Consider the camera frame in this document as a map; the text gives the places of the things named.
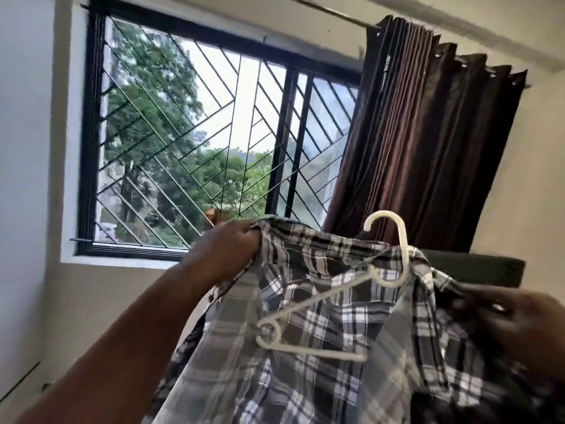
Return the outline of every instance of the forearm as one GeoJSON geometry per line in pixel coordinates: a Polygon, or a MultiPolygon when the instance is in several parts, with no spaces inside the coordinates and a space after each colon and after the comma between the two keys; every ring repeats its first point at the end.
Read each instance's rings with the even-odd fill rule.
{"type": "Polygon", "coordinates": [[[18,424],[138,424],[189,315],[207,291],[181,274],[200,276],[195,267],[165,272],[18,424]]]}

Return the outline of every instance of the hand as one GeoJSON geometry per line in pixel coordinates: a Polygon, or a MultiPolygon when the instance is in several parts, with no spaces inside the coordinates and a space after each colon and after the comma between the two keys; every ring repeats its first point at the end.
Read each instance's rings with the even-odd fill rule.
{"type": "Polygon", "coordinates": [[[504,287],[467,285],[464,289],[477,305],[498,304],[508,312],[508,316],[494,312],[479,315],[509,356],[529,370],[565,382],[565,307],[557,299],[504,287]]]}
{"type": "Polygon", "coordinates": [[[259,249],[259,231],[249,219],[220,223],[198,240],[176,270],[210,290],[245,269],[259,249]]]}

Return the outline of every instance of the white plastic hanger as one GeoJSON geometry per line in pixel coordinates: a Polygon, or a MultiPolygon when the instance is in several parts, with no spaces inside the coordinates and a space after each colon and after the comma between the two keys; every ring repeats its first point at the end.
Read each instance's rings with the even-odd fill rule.
{"type": "Polygon", "coordinates": [[[385,287],[398,287],[408,279],[410,276],[410,271],[408,270],[409,258],[408,258],[408,240],[406,237],[406,226],[402,218],[392,211],[377,211],[376,213],[371,214],[365,224],[363,225],[363,229],[365,231],[370,231],[372,224],[375,220],[380,219],[382,217],[391,218],[398,228],[398,238],[400,243],[400,250],[402,255],[402,274],[400,278],[394,281],[386,281],[382,279],[378,274],[378,269],[373,265],[369,265],[367,269],[367,274],[359,276],[348,283],[344,283],[338,287],[334,287],[333,289],[328,290],[327,292],[323,292],[317,296],[314,296],[310,299],[300,302],[299,304],[290,306],[286,309],[280,310],[276,313],[271,315],[267,315],[266,317],[262,318],[257,322],[257,327],[262,328],[263,326],[272,326],[275,331],[275,338],[271,342],[266,342],[261,336],[257,336],[255,340],[257,341],[258,346],[266,349],[272,349],[276,351],[283,351],[287,353],[295,353],[295,354],[308,354],[311,356],[317,357],[326,357],[326,358],[336,358],[338,360],[352,360],[358,362],[364,362],[367,360],[367,355],[365,353],[348,353],[345,351],[333,351],[327,349],[315,349],[315,348],[306,348],[301,347],[300,345],[289,345],[281,343],[282,338],[282,330],[280,327],[279,322],[277,321],[280,318],[285,318],[289,314],[298,311],[300,309],[306,308],[316,302],[321,300],[327,299],[334,294],[342,292],[344,290],[348,290],[356,285],[362,284],[365,281],[374,280],[378,284],[383,285],[385,287]]]}

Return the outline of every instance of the window frame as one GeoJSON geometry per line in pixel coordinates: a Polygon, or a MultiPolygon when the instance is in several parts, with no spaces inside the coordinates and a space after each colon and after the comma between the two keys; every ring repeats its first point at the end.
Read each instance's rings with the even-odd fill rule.
{"type": "Polygon", "coordinates": [[[286,77],[282,93],[282,103],[279,116],[279,126],[276,131],[275,150],[273,152],[272,173],[269,181],[267,205],[265,213],[275,213],[279,198],[280,184],[283,175],[283,166],[279,160],[284,157],[286,145],[279,146],[288,140],[288,115],[292,114],[293,98],[298,75],[307,75],[305,89],[305,103],[302,107],[300,126],[298,130],[296,157],[293,161],[293,173],[290,178],[289,195],[287,196],[285,215],[290,217],[295,195],[295,187],[300,167],[300,155],[306,129],[306,118],[309,108],[310,94],[313,89],[314,77],[321,77],[358,87],[361,72],[350,70],[338,65],[312,59],[294,52],[269,46],[249,38],[240,37],[212,27],[196,24],[165,13],[153,11],[142,6],[127,3],[121,0],[90,0],[88,6],[89,19],[87,28],[87,48],[85,66],[84,101],[81,132],[81,155],[79,174],[79,204],[77,243],[75,255],[77,256],[103,256],[122,258],[158,259],[165,261],[179,261],[186,251],[167,248],[143,248],[134,245],[102,244],[95,242],[95,215],[96,196],[98,187],[99,163],[99,113],[102,103],[102,76],[104,63],[104,36],[106,17],[133,22],[150,27],[161,32],[193,39],[205,44],[211,44],[227,49],[241,55],[250,56],[259,60],[279,64],[286,68],[286,77]]]}

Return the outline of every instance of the plaid shirt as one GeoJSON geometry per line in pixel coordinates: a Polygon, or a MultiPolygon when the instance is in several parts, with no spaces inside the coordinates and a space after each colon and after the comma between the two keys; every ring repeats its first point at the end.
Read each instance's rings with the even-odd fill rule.
{"type": "Polygon", "coordinates": [[[259,347],[255,337],[270,335],[257,328],[261,317],[350,281],[368,264],[394,280],[402,263],[399,248],[384,243],[274,217],[256,227],[259,255],[175,353],[144,424],[558,421],[555,386],[534,385],[497,358],[472,315],[447,313],[463,293],[417,249],[404,286],[367,282],[280,322],[283,342],[368,349],[366,363],[259,347]]]}

